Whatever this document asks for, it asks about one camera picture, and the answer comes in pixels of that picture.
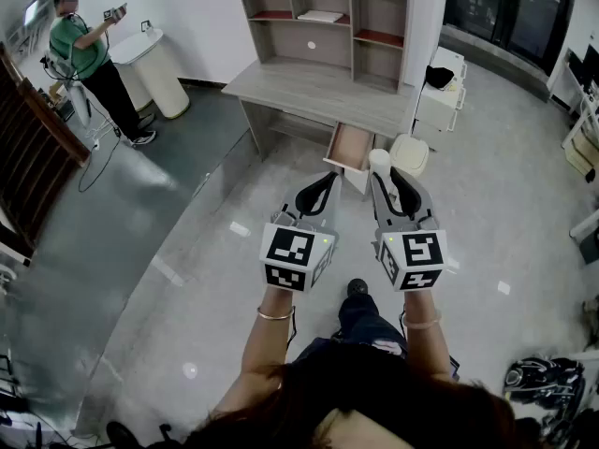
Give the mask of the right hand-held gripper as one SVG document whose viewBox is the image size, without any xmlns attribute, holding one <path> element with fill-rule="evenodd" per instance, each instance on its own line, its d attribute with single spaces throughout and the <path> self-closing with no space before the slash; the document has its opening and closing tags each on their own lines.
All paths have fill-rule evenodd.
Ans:
<svg viewBox="0 0 599 449">
<path fill-rule="evenodd" d="M 375 257 L 396 292 L 432 289 L 447 267 L 446 232 L 434 215 L 431 195 L 412 175 L 392 167 L 390 178 L 404 214 L 395 213 L 383 179 L 374 172 Z"/>
</svg>

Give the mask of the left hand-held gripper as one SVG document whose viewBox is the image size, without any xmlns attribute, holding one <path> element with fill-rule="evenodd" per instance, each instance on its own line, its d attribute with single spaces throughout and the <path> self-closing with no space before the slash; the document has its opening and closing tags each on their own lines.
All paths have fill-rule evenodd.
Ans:
<svg viewBox="0 0 599 449">
<path fill-rule="evenodd" d="M 342 177 L 329 171 L 294 183 L 264 227 L 259 262 L 264 282 L 308 293 L 331 263 L 339 242 Z"/>
</svg>

